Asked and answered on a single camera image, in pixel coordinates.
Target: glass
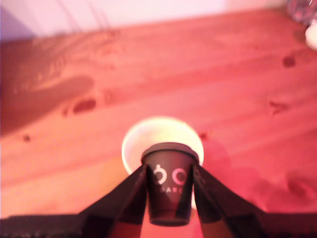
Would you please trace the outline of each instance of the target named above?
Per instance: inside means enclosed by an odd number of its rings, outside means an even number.
[[[317,22],[317,0],[288,0],[287,12],[291,17],[304,25]]]

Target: black cup lid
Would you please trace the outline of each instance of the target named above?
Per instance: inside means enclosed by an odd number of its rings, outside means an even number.
[[[143,152],[141,157],[142,164],[147,155],[156,151],[160,151],[160,150],[180,151],[180,152],[189,154],[195,160],[196,163],[199,163],[199,157],[197,153],[193,151],[189,146],[181,144],[181,143],[176,143],[176,142],[163,142],[163,143],[152,145],[149,149]]]

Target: wood grain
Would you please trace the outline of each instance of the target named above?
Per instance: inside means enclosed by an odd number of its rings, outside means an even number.
[[[157,115],[190,124],[204,167],[262,209],[317,211],[304,30],[272,9],[1,44],[2,217],[83,210],[127,176],[127,130]],[[201,235],[195,211],[182,229],[146,214],[143,237],[166,233]]]

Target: black paper cup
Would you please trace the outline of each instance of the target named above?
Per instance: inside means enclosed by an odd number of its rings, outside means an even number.
[[[166,142],[151,146],[142,155],[148,165],[150,222],[159,226],[184,226],[190,221],[193,164],[198,155],[188,146]]]

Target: white cup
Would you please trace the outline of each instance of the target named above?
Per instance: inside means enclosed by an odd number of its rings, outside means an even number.
[[[307,28],[305,32],[306,44],[317,51],[317,22]]]
[[[204,162],[204,147],[198,134],[185,122],[170,117],[152,117],[135,124],[123,139],[121,154],[125,170],[132,174],[141,166],[142,153],[152,145],[163,142],[182,143],[189,146]],[[194,192],[192,207],[196,208]]]

